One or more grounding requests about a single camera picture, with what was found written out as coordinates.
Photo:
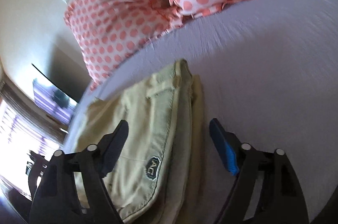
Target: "bed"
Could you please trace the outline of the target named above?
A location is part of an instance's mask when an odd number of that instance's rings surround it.
[[[201,17],[164,35],[121,64],[78,105],[65,141],[95,97],[105,100],[175,60],[188,61],[203,84],[204,173],[199,223],[212,223],[234,178],[224,169],[208,123],[256,149],[286,151],[312,221],[338,183],[338,0],[253,0]]]

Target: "window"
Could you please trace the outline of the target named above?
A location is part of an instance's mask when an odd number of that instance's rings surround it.
[[[60,145],[41,136],[4,100],[0,104],[0,175],[30,196],[27,162],[32,150],[50,160]]]

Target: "lavender sheet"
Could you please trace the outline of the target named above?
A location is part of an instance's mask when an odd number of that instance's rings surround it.
[[[196,19],[139,51],[93,93],[87,90],[65,151],[72,151],[94,97],[111,98],[185,58],[205,97],[199,223],[213,222],[234,182],[209,137],[214,117],[256,149],[286,151],[312,220],[338,184],[337,23],[338,0],[253,0]]]

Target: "television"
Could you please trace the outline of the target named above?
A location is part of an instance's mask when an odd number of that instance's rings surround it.
[[[76,109],[77,102],[51,82],[33,64],[33,93],[35,104],[49,115],[68,126]]]

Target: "wall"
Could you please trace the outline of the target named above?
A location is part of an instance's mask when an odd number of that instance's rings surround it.
[[[63,21],[61,0],[0,0],[0,56],[8,77],[33,98],[33,67],[56,84],[83,92],[90,78]]]

